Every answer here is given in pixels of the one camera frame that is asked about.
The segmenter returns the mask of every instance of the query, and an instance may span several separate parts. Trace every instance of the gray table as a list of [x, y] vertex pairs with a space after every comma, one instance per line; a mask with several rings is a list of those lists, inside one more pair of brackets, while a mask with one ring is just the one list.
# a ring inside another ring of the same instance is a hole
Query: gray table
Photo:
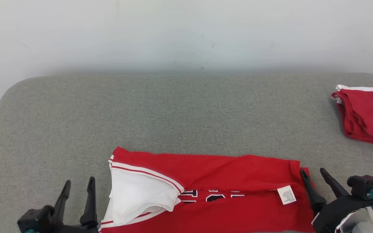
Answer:
[[83, 214], [89, 176], [97, 210], [108, 204], [113, 149], [302, 161], [328, 201], [319, 168], [346, 188], [373, 176], [373, 144], [343, 135], [337, 84], [373, 87], [373, 75], [67, 76], [22, 81], [0, 101], [0, 232], [18, 232], [29, 208], [53, 205], [72, 181], [64, 215]]

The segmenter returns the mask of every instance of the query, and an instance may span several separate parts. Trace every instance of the red jersey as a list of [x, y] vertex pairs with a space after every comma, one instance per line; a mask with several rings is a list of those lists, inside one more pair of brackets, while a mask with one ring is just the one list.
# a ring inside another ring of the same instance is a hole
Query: red jersey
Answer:
[[[314, 232], [299, 161], [118, 147], [109, 162], [112, 192], [101, 233]], [[288, 185], [296, 201], [284, 205], [277, 189]]]

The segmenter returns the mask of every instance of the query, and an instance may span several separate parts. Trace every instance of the white clothing tag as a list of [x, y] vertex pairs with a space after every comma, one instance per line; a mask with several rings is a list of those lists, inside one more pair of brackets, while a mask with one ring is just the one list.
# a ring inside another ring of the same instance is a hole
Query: white clothing tag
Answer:
[[294, 197], [294, 193], [293, 190], [291, 190], [290, 185], [277, 189], [277, 192], [280, 195], [281, 202], [283, 202], [283, 205], [296, 201], [296, 198]]

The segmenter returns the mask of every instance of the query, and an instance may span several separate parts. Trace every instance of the folded red garment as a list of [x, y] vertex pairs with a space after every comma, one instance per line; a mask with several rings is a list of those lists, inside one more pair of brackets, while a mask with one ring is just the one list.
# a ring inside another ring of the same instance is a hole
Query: folded red garment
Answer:
[[373, 143], [373, 87], [336, 86], [332, 94], [342, 116], [346, 136]]
[[[301, 168], [299, 161], [255, 155], [152, 154], [118, 147], [109, 163], [112, 191], [101, 233], [314, 231], [313, 211], [300, 175], [301, 169], [308, 169]], [[173, 189], [175, 196], [164, 198], [175, 203], [173, 210], [149, 207], [122, 225], [117, 212], [156, 201], [161, 193], [157, 186], [136, 191], [150, 182]]]

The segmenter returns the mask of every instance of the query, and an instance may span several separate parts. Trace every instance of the red fabric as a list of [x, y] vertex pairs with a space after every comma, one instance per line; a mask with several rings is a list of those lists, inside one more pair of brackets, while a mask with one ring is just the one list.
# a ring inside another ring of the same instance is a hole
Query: red fabric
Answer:
[[342, 89], [332, 96], [343, 100], [338, 108], [345, 135], [373, 143], [373, 91]]
[[[198, 199], [191, 204], [181, 202], [172, 212], [139, 223], [102, 228], [102, 233], [314, 232], [299, 161], [255, 155], [155, 155], [122, 148], [113, 155], [113, 162], [148, 168], [176, 180], [187, 191], [198, 190]], [[287, 185], [296, 202], [283, 205], [275, 189]], [[206, 202], [200, 194], [207, 195], [209, 190], [225, 195], [240, 191], [245, 196]]]

